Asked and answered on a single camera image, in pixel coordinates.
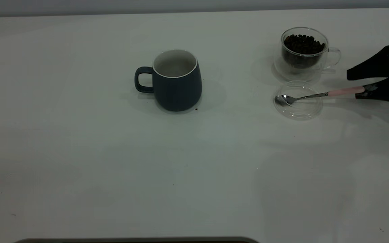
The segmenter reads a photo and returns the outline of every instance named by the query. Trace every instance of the mug handle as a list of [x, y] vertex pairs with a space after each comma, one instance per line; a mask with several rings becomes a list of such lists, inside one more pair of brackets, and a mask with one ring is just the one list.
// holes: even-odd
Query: mug handle
[[153, 68], [149, 66], [142, 66], [136, 70], [136, 74], [134, 75], [134, 86], [139, 92], [154, 93], [153, 87], [145, 87], [139, 83], [139, 74], [153, 74], [153, 72]]
[[337, 58], [336, 58], [336, 60], [330, 62], [328, 66], [324, 67], [324, 69], [331, 68], [331, 67], [337, 65], [337, 63], [340, 62], [340, 59], [341, 59], [341, 51], [338, 48], [330, 47], [330, 48], [328, 48], [328, 52], [336, 53], [337, 54]]

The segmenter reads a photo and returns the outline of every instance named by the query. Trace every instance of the double-walled glass cup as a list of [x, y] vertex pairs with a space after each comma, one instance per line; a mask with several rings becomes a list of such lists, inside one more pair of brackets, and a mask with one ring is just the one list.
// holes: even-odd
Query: double-walled glass cup
[[[292, 51], [284, 43], [286, 38], [292, 35], [311, 36], [315, 41], [324, 44], [324, 48], [315, 54], [301, 54]], [[327, 61], [329, 52], [334, 52], [336, 57], [333, 60]], [[312, 28], [296, 27], [282, 34], [279, 48], [275, 52], [274, 66], [277, 72], [287, 80], [309, 81], [320, 76], [324, 69], [335, 66], [340, 61], [340, 58], [340, 50], [330, 47], [327, 38], [321, 32]]]

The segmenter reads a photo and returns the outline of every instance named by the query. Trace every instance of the metal spoon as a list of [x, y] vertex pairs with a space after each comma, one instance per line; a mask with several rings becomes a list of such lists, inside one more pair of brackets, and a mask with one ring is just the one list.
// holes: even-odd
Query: metal spoon
[[274, 101], [275, 101], [275, 103], [278, 103], [279, 105], [285, 106], [285, 105], [290, 105], [290, 104], [296, 102], [297, 100], [303, 100], [303, 99], [307, 99], [307, 98], [350, 95], [350, 94], [362, 93], [364, 91], [365, 91], [365, 89], [363, 86], [358, 86], [358, 87], [347, 88], [347, 89], [333, 90], [330, 92], [320, 93], [320, 94], [315, 94], [315, 95], [310, 95], [310, 96], [303, 96], [300, 98], [293, 98], [292, 96], [288, 96], [288, 95], [277, 95], [276, 97], [274, 97]]

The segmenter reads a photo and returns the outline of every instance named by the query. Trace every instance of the gray wall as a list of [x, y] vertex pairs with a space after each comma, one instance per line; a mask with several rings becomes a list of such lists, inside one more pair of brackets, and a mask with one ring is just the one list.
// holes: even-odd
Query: gray wall
[[0, 0], [0, 16], [389, 8], [389, 0]]

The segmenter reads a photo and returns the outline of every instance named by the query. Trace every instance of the white tabletop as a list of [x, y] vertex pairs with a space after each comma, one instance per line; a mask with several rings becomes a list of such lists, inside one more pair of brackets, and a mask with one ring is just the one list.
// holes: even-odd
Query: white tabletop
[[[389, 9], [0, 18], [0, 243], [389, 242], [389, 103], [280, 115], [272, 56], [295, 26], [342, 51], [319, 90], [374, 81], [346, 70], [389, 45]], [[172, 48], [203, 78], [182, 114], [134, 88], [136, 68]]]

